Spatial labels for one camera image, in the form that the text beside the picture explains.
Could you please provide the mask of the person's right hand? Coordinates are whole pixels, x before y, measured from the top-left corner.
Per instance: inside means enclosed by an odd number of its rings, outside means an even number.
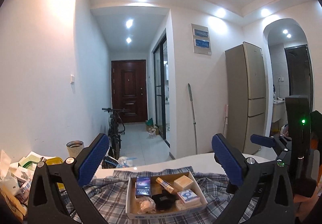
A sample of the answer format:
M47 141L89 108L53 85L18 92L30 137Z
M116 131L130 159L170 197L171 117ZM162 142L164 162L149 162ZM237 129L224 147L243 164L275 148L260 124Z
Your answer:
M303 197L301 195L295 195L294 203L299 204L298 209L296 210L295 216L299 218L300 221L303 221L308 217L309 213L314 208L318 197L312 196L311 198Z

